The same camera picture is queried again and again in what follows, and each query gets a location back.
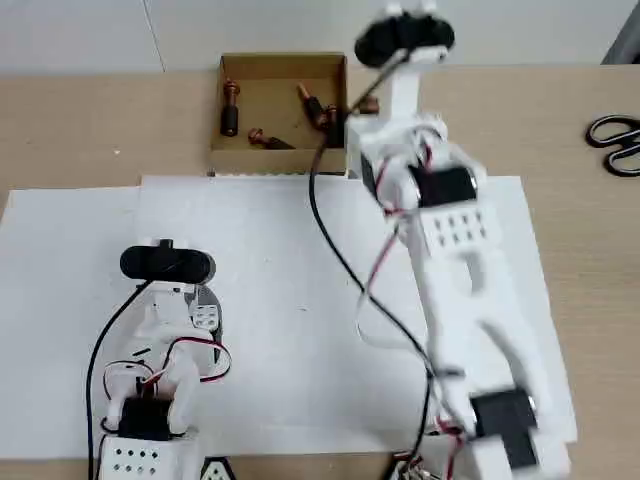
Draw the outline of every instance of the white paper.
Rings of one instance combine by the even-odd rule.
[[[224,381],[200,391],[197,423],[206,454],[406,448],[419,417],[423,369],[412,355],[373,349],[358,339],[358,291],[324,243],[306,188],[304,177],[150,177],[136,215],[136,189],[12,193],[0,226],[0,361],[8,377],[0,427],[14,433],[0,439],[0,457],[85,454],[89,352],[133,288],[119,273],[118,257],[145,237],[186,240],[209,251],[217,264],[210,287],[222,302],[224,342],[234,363]],[[558,401],[568,409],[563,421],[575,430],[520,182],[492,179],[490,191],[523,306],[552,350],[550,373]],[[327,228],[365,276],[389,225],[360,182],[319,179],[318,197]],[[401,245],[374,293],[424,338]],[[131,324],[135,312],[123,322]],[[371,307],[362,323],[376,336],[401,338]],[[123,328],[107,341],[98,365],[113,359]],[[490,355],[482,361],[501,368]],[[94,385],[101,417],[103,394],[97,380]]]

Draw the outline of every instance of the open cardboard box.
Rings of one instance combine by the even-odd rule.
[[[308,172],[323,132],[315,130],[304,114],[297,85],[302,82],[323,106],[345,108],[347,61],[337,53],[246,53],[223,55],[220,60],[215,125],[211,140],[211,166],[216,173]],[[237,97],[238,135],[220,134],[227,78],[240,86]],[[249,144],[247,134],[262,128],[266,136],[278,137],[295,150],[264,150]],[[320,171],[344,173],[344,149],[326,151]]]

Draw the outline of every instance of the scissors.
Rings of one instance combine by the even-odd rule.
[[[596,131],[603,125],[614,124],[628,127],[623,133],[617,133],[610,137],[599,138]],[[618,177],[638,177],[640,176],[640,166],[624,168],[616,162],[621,158],[638,155],[640,158],[640,120],[629,115],[607,115],[597,119],[591,124],[585,135],[587,143],[595,148],[605,148],[612,145],[619,145],[621,148],[611,152],[604,159],[604,168]]]

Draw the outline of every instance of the wooden table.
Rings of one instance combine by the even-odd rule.
[[[350,74],[350,95],[366,75]],[[204,174],[215,73],[0,77],[0,191]],[[640,478],[640,180],[586,146],[599,115],[640,116],[640,68],[459,67],[423,106],[494,175],[520,175],[578,416],[573,478]],[[384,455],[244,457],[239,480],[375,479]],[[85,478],[82,460],[0,462],[0,478]]]

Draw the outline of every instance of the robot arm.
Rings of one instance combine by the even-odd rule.
[[[105,369],[109,404],[103,426],[111,433],[100,452],[100,478],[128,478],[137,472],[199,479],[202,456],[192,425],[196,390],[231,366],[220,343],[220,305],[204,285],[215,264],[202,252],[173,248],[173,242],[162,240],[125,251],[121,268],[131,278],[154,282],[144,318],[122,360]],[[227,370],[209,376],[218,363]]]
[[[562,478],[569,472],[567,450],[554,429],[542,353],[521,311],[500,223],[486,194],[486,170],[449,143],[439,116],[416,113],[419,73],[445,58],[453,43],[452,33],[443,33],[449,31],[446,22],[433,12],[432,6],[413,13],[391,7],[388,19],[358,40],[356,54],[369,66],[378,67],[380,62],[369,60],[382,55],[366,49],[363,54],[363,44],[378,45],[374,50],[384,51],[386,60],[402,48],[411,56],[390,80],[388,118],[347,120],[349,167],[384,213],[400,218],[400,238],[411,259],[427,323],[427,351],[436,370],[465,372],[472,362],[471,340],[486,333],[512,372],[515,387],[507,390],[474,390],[464,375],[439,379],[443,406],[468,439],[460,452],[467,461],[447,475],[510,480],[526,471],[527,478]],[[387,25],[400,29],[393,38],[406,38],[404,24],[412,38],[411,25],[418,23],[432,31],[425,35],[430,41],[413,48],[380,33],[380,25]],[[386,49],[380,46],[385,41]],[[432,447],[429,438],[423,457],[435,464],[431,471],[442,471],[445,462],[441,455],[434,458]]]

